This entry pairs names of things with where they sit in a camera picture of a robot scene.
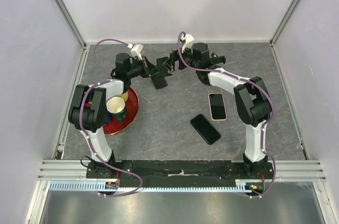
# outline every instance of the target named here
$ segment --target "phone screen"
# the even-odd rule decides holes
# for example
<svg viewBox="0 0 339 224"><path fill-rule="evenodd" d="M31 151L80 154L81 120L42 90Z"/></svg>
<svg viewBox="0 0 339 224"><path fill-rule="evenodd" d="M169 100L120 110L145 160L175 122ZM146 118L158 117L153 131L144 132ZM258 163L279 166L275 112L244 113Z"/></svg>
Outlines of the phone screen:
<svg viewBox="0 0 339 224"><path fill-rule="evenodd" d="M222 93L208 95L212 120L226 120L226 109Z"/></svg>
<svg viewBox="0 0 339 224"><path fill-rule="evenodd" d="M221 138L220 133L202 114L198 114L194 117L191 120L191 124L209 145L214 144L219 138Z"/></svg>

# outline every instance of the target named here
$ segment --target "white panel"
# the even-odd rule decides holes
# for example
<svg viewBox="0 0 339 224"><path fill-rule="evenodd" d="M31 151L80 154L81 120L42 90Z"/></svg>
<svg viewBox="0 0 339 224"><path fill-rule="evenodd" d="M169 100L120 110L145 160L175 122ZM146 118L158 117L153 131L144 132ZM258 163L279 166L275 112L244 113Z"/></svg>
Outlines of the white panel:
<svg viewBox="0 0 339 224"><path fill-rule="evenodd" d="M53 0L0 4L0 223L24 223L81 48Z"/></svg>
<svg viewBox="0 0 339 224"><path fill-rule="evenodd" d="M87 42L268 40L292 0L64 0Z"/></svg>
<svg viewBox="0 0 339 224"><path fill-rule="evenodd" d="M276 44L306 150L339 207L339 0L302 0Z"/></svg>

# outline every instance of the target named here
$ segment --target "red tray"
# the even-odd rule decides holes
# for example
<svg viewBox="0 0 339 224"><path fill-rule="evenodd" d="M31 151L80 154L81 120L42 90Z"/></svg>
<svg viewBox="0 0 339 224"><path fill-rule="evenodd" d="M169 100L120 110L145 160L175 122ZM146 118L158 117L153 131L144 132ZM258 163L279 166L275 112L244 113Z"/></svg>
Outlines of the red tray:
<svg viewBox="0 0 339 224"><path fill-rule="evenodd" d="M105 135L113 135L124 130L132 123L132 121L136 117L139 109L139 98L132 87L128 89L126 108L127 116L123 120L123 123L119 123L117 119L113 117L112 121L109 124L103 126Z"/></svg>

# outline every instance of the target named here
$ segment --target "phone with pink frame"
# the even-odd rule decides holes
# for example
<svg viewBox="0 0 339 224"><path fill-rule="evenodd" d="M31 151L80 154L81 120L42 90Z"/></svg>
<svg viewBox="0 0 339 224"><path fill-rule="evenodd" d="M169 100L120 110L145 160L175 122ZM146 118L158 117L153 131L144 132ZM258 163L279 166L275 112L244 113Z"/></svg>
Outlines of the phone with pink frame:
<svg viewBox="0 0 339 224"><path fill-rule="evenodd" d="M210 104L210 113L213 121L225 121L227 113L225 108L224 96L222 93L210 93L208 95Z"/></svg>

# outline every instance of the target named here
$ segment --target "mug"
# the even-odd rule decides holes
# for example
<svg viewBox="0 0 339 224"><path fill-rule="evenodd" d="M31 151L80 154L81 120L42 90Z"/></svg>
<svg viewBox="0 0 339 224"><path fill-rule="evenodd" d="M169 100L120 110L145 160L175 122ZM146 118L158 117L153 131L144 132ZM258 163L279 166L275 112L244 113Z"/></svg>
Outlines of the mug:
<svg viewBox="0 0 339 224"><path fill-rule="evenodd" d="M107 110L115 117L119 123L127 116L125 101L121 97L113 97L107 101Z"/></svg>

